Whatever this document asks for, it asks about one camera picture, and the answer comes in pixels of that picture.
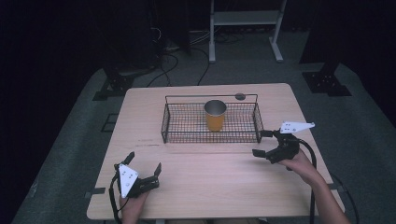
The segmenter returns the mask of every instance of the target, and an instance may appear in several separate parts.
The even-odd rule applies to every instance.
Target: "metal cup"
[[[226,110],[227,105],[220,100],[206,102],[206,125],[211,132],[219,132],[222,129]]]

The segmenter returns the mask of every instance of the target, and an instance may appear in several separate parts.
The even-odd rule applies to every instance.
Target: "wooden table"
[[[98,176],[87,211],[91,219],[113,219],[108,187],[113,165],[132,151],[129,167],[142,178],[163,165],[160,187],[151,191],[141,218],[225,218],[309,216],[311,189],[294,172],[279,164],[255,158],[251,149],[271,150],[275,138],[260,143],[164,143],[161,135],[165,95],[258,94],[265,130],[277,130],[283,121],[306,122],[288,84],[251,84],[200,87],[130,89]],[[318,170],[327,183],[332,179],[309,130],[296,133],[315,151]],[[309,157],[309,152],[302,147]],[[338,193],[333,193],[342,208]]]

